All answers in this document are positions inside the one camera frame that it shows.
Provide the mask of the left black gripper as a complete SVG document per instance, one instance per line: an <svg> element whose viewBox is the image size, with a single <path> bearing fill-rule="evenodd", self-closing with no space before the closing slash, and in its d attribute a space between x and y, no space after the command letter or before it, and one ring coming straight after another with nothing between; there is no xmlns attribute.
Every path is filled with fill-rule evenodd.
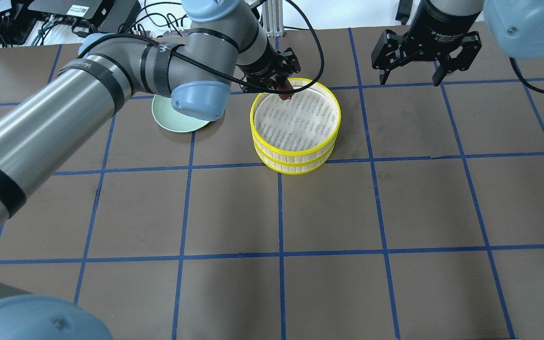
<svg viewBox="0 0 544 340"><path fill-rule="evenodd" d="M291 47L284 52L266 47L258 60L252 64L240 65L239 69L244 74L244 82L266 90L276 90L276 79L288 79L301 71L298 58Z"/></svg>

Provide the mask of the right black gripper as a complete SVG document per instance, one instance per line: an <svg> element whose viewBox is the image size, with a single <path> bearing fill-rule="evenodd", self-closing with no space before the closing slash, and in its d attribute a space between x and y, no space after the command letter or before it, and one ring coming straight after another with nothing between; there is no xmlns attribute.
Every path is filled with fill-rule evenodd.
<svg viewBox="0 0 544 340"><path fill-rule="evenodd" d="M482 41L478 32L455 36L423 33L411 36L399 35L393 30L383 30L371 52L373 69L379 70L380 85L385 85L391 71L410 62L437 61L433 74L433 86L440 86L452 71L468 70L481 51Z"/></svg>

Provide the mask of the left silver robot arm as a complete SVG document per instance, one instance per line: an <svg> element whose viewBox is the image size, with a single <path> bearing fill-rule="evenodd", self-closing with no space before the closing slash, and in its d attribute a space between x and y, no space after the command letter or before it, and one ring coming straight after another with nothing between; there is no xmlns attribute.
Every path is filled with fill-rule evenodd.
<svg viewBox="0 0 544 340"><path fill-rule="evenodd" d="M291 48L272 47L244 0L184 0L184 44L129 33L93 33L47 86L0 119L0 226L138 91L213 122L231 84L246 93L294 93L301 70Z"/></svg>

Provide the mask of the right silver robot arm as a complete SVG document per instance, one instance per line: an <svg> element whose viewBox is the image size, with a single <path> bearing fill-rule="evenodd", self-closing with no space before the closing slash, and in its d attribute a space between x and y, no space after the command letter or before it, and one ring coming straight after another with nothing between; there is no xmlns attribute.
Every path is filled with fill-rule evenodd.
<svg viewBox="0 0 544 340"><path fill-rule="evenodd" d="M544 94L517 65L518 60L544 57L544 0L422 0L414 15L411 7L410 0L400 1L396 15L402 24L410 24L408 31L400 35L385 30L372 51L380 84L387 82L391 71L411 62L438 62L434 86L447 75L468 70L482 48L480 34L471 28L483 16L518 80Z"/></svg>

